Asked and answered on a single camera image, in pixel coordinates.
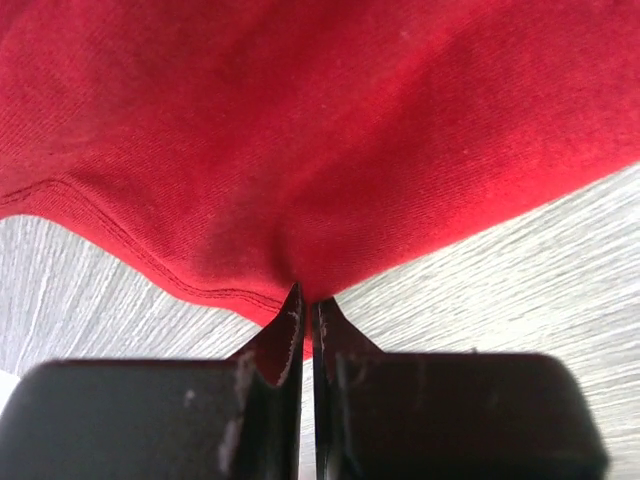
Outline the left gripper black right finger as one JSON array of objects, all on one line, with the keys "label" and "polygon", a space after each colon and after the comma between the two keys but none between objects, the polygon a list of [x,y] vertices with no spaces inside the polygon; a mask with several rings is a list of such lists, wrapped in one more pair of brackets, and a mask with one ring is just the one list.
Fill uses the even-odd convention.
[{"label": "left gripper black right finger", "polygon": [[538,353],[389,353],[337,302],[311,309],[321,479],[603,479],[571,372]]}]

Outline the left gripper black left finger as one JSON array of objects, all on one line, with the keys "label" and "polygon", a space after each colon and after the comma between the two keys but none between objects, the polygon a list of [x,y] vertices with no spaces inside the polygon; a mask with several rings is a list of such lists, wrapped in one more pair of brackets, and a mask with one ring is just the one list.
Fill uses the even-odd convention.
[{"label": "left gripper black left finger", "polygon": [[304,299],[224,360],[59,360],[1,416],[5,479],[294,479]]}]

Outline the red t shirt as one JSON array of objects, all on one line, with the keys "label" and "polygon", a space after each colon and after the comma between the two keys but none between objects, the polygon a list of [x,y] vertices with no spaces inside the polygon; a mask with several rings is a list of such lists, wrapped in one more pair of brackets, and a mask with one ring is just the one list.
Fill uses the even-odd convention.
[{"label": "red t shirt", "polygon": [[294,282],[631,362],[638,3],[2,3],[3,370],[228,352]]}]

